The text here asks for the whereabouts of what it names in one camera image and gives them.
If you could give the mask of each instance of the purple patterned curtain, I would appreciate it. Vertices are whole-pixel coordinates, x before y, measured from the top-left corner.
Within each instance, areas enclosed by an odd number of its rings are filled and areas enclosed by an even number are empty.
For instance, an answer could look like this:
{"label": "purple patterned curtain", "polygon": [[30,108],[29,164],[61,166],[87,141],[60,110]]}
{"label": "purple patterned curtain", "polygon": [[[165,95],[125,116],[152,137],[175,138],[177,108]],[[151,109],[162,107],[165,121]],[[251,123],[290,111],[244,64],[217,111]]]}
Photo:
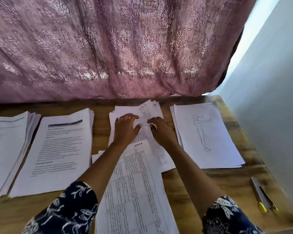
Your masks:
{"label": "purple patterned curtain", "polygon": [[0,0],[0,103],[214,90],[256,0]]}

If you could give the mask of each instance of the wooden table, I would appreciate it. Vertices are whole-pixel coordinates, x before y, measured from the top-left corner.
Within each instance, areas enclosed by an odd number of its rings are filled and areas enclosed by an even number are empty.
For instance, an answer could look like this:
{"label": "wooden table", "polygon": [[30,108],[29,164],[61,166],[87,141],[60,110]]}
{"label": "wooden table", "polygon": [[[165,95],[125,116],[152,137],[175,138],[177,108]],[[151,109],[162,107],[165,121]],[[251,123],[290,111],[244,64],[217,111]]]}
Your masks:
{"label": "wooden table", "polygon": [[[147,99],[92,99],[71,102],[0,105],[0,116],[15,116],[26,110],[43,116],[68,115],[89,107],[94,111],[92,154],[105,150],[110,135],[109,112],[114,106],[134,106]],[[293,210],[265,164],[247,141],[242,129],[219,96],[163,97],[160,102],[165,121],[174,128],[169,106],[173,104],[197,104],[216,101],[225,126],[244,158],[246,164],[238,169],[206,169],[206,174],[229,195],[250,220],[266,232],[293,229]],[[280,216],[272,212],[261,213],[250,186],[250,177],[255,176],[264,190],[277,205]],[[202,224],[176,169],[162,173],[165,191],[177,222],[180,234],[201,233]],[[14,234],[22,231],[27,221],[48,206],[60,192],[50,192],[26,197],[0,198],[0,233]]]}

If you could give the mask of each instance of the sleeve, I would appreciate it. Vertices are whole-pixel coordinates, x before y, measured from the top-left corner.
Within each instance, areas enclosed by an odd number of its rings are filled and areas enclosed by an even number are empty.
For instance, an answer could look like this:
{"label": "sleeve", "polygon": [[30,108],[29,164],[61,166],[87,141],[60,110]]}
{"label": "sleeve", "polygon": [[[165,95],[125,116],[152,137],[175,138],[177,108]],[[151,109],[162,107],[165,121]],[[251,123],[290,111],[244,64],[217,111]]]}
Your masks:
{"label": "sleeve", "polygon": [[32,218],[21,234],[88,233],[97,209],[98,200],[90,186],[74,182]]}
{"label": "sleeve", "polygon": [[203,233],[265,234],[227,196],[217,199],[203,219]]}

